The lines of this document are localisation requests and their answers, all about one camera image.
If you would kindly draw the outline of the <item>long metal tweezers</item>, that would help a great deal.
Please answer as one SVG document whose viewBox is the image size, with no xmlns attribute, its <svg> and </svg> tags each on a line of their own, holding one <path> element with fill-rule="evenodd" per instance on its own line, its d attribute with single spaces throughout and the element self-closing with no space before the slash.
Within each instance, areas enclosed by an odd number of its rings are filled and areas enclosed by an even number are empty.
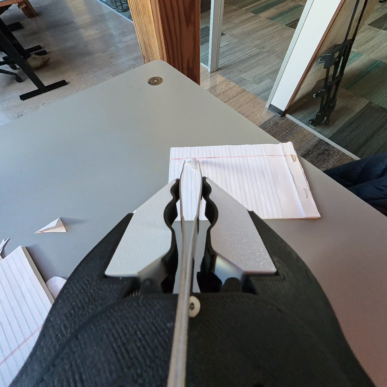
<svg viewBox="0 0 387 387">
<path fill-rule="evenodd" d="M 195 263 L 195 253 L 197 246 L 197 236 L 199 233 L 199 215 L 202 199 L 202 172 L 197 172 L 200 177 L 199 191 L 196 195 L 196 215 L 193 220 L 193 228 L 189 239 L 186 237 L 186 220 L 183 215 L 183 207 L 186 200 L 183 199 L 183 186 L 185 180 L 191 176 L 189 169 L 185 166 L 185 161 L 180 174 L 179 196 L 180 196 L 180 218 L 181 218 L 181 271 L 176 308 L 175 327 L 173 334 L 172 352 L 170 358 L 170 368 L 167 380 L 168 387 L 185 386 L 186 381 L 186 356 L 188 342 L 188 325 L 191 312 L 191 291 L 193 283 L 193 269 Z"/>
</svg>

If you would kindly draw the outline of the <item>lined notepad brown backing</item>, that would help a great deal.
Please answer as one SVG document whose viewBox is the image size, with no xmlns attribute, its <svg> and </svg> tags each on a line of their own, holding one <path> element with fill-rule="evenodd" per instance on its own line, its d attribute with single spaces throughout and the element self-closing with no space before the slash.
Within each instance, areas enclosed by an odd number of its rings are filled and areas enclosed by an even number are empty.
<svg viewBox="0 0 387 387">
<path fill-rule="evenodd" d="M 292 142 L 171 148 L 169 181 L 187 159 L 264 220 L 320 217 Z"/>
</svg>

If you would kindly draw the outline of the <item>scattered lined paper scraps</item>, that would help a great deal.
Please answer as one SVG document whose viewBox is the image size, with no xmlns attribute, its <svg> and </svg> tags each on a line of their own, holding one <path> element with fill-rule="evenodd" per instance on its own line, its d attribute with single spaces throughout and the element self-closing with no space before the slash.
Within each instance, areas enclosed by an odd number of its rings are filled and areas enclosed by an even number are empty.
<svg viewBox="0 0 387 387">
<path fill-rule="evenodd" d="M 40 233 L 66 233 L 67 229 L 62 221 L 62 219 L 59 217 L 56 220 L 52 221 L 45 227 L 41 228 L 40 230 L 36 231 L 35 234 L 40 234 Z M 0 259 L 3 259 L 2 253 L 4 250 L 4 247 L 8 243 L 10 238 L 3 239 L 0 243 Z"/>
</svg>

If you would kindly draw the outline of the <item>black folding hand cart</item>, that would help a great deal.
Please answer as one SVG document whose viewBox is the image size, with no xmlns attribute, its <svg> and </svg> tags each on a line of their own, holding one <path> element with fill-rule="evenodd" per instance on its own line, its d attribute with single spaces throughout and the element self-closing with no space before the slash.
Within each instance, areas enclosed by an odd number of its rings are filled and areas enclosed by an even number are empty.
<svg viewBox="0 0 387 387">
<path fill-rule="evenodd" d="M 317 59 L 318 64 L 324 65 L 324 69 L 326 69 L 326 75 L 324 78 L 323 88 L 313 94 L 313 98 L 321 98 L 320 109 L 318 113 L 316 114 L 315 118 L 309 121 L 309 124 L 314 127 L 320 125 L 322 122 L 324 122 L 325 125 L 329 124 L 330 117 L 336 108 L 338 88 L 341 84 L 341 80 L 350 57 L 353 43 L 360 28 L 361 20 L 363 18 L 367 3 L 368 1 L 365 0 L 353 35 L 351 37 L 349 36 L 352 24 L 355 19 L 355 14 L 360 4 L 359 0 L 357 0 L 355 3 L 355 8 L 352 13 L 351 21 L 349 23 L 344 41 L 341 44 L 332 46 L 327 50 L 325 55 L 320 56 Z"/>
</svg>

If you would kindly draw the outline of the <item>grey desk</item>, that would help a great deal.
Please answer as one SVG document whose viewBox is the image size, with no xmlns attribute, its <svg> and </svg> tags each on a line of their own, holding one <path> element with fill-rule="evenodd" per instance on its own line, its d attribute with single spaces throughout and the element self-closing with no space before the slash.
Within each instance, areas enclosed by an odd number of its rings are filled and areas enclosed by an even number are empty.
<svg viewBox="0 0 387 387">
<path fill-rule="evenodd" d="M 163 78 L 158 86 L 148 84 Z M 67 278 L 165 186 L 170 148 L 278 143 L 164 61 L 1 126 L 1 239 Z M 386 217 L 300 159 L 321 218 L 269 220 L 322 286 L 374 384 L 386 386 Z M 66 233 L 36 231 L 61 218 Z"/>
</svg>

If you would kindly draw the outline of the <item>white door frame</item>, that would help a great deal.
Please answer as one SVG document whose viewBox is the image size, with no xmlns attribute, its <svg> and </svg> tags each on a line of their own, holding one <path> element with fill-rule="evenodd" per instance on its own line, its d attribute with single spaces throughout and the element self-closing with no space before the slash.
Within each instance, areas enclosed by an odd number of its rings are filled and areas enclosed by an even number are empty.
<svg viewBox="0 0 387 387">
<path fill-rule="evenodd" d="M 216 72 L 219 67 L 224 3 L 224 0 L 211 1 L 208 62 L 209 73 Z"/>
</svg>

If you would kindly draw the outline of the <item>grey side table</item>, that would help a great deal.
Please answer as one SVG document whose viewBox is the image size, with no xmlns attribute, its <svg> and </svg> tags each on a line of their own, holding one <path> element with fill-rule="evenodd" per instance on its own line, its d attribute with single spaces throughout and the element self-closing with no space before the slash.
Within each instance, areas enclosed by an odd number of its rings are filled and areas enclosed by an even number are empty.
<svg viewBox="0 0 387 387">
<path fill-rule="evenodd" d="M 3 20 L 0 20 L 0 51 L 1 56 L 0 65 L 8 66 L 12 70 L 20 69 L 29 80 L 36 86 L 35 90 L 29 91 L 27 93 L 21 94 L 20 99 L 22 101 L 33 98 L 35 96 L 50 92 L 52 90 L 61 88 L 67 85 L 66 80 L 60 80 L 55 83 L 45 85 L 41 79 L 36 74 L 35 70 L 32 69 L 26 62 L 26 59 L 31 54 L 36 54 L 39 56 L 48 56 L 46 50 L 44 50 L 40 45 L 36 45 L 30 48 L 24 48 L 22 44 L 18 41 L 16 36 L 13 34 L 14 31 L 22 29 L 23 26 L 19 23 L 13 23 L 7 25 Z"/>
</svg>

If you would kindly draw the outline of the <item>white cabinet panel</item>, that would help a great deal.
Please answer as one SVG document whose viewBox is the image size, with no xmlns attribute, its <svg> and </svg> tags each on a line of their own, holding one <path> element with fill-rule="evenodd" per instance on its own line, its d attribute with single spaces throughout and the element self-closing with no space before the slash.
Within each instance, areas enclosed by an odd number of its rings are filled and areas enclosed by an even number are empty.
<svg viewBox="0 0 387 387">
<path fill-rule="evenodd" d="M 317 57 L 344 37 L 351 7 L 345 3 L 307 1 L 268 98 L 268 110 L 283 116 Z"/>
</svg>

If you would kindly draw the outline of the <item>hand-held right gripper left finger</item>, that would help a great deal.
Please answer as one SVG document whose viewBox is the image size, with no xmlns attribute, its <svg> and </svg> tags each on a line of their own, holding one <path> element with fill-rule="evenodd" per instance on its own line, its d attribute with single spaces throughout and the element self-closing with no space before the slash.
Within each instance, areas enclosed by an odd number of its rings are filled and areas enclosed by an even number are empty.
<svg viewBox="0 0 387 387">
<path fill-rule="evenodd" d="M 172 225 L 178 200 L 179 180 L 175 179 L 134 211 L 106 276 L 174 281 L 178 253 Z"/>
</svg>

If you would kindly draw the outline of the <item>dark puffer jacket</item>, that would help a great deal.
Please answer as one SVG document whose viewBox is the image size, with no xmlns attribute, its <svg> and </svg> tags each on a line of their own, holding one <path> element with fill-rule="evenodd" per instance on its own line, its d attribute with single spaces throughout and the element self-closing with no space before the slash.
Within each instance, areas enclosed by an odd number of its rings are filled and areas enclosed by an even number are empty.
<svg viewBox="0 0 387 387">
<path fill-rule="evenodd" d="M 324 173 L 383 215 L 387 215 L 386 153 L 333 167 Z"/>
</svg>

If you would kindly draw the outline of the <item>lined notepad printed label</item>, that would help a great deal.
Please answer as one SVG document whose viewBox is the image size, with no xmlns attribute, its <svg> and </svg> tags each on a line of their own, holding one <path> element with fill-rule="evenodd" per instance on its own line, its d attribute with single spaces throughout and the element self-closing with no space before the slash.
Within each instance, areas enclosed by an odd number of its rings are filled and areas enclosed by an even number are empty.
<svg viewBox="0 0 387 387">
<path fill-rule="evenodd" d="M 0 263 L 0 386 L 9 386 L 32 351 L 48 312 L 66 280 L 47 287 L 26 247 Z"/>
</svg>

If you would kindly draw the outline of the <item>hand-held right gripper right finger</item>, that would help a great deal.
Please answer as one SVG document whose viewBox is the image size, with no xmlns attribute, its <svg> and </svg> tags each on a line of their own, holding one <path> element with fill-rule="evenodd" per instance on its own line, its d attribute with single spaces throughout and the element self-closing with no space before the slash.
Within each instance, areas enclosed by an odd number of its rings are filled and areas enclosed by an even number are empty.
<svg viewBox="0 0 387 387">
<path fill-rule="evenodd" d="M 246 207 L 209 177 L 204 177 L 206 233 L 204 275 L 217 280 L 277 273 Z"/>
</svg>

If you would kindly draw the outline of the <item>wooden post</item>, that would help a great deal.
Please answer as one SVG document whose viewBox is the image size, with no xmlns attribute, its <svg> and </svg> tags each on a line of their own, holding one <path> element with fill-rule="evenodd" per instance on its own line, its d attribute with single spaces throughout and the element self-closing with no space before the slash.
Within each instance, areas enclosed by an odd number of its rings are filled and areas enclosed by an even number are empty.
<svg viewBox="0 0 387 387">
<path fill-rule="evenodd" d="M 144 63 L 163 60 L 200 84 L 200 1 L 129 0 Z"/>
</svg>

